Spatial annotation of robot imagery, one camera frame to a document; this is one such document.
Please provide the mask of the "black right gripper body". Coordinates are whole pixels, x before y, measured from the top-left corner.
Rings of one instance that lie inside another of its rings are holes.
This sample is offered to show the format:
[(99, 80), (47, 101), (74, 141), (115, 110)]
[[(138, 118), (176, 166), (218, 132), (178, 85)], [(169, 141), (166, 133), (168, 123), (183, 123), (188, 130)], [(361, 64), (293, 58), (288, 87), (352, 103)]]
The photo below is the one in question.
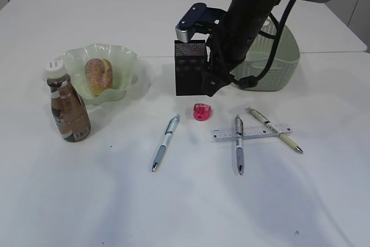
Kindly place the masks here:
[(221, 88), (234, 83), (241, 89), (254, 87), (254, 76), (247, 76), (236, 80), (230, 72), (235, 68), (227, 64), (223, 48), (221, 46), (221, 36), (224, 30), (220, 24), (213, 24), (210, 28), (210, 55), (209, 66), (206, 72), (202, 73), (202, 92), (208, 97), (214, 96)]

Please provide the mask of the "blue black right robot arm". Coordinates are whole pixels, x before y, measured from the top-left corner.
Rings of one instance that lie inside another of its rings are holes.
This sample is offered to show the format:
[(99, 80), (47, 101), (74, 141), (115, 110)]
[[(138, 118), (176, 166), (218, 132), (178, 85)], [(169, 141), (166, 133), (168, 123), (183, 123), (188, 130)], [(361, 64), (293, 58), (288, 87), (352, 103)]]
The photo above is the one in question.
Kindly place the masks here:
[[(270, 70), (287, 18), (297, 0), (289, 0), (280, 18), (273, 45), (264, 69), (257, 76), (236, 80), (231, 71), (240, 65), (257, 37), (264, 21), (281, 0), (232, 0), (219, 23), (212, 27), (210, 66), (202, 74), (202, 93), (211, 97), (219, 89), (235, 83), (242, 89), (255, 87)], [(305, 0), (324, 3), (329, 0)]]

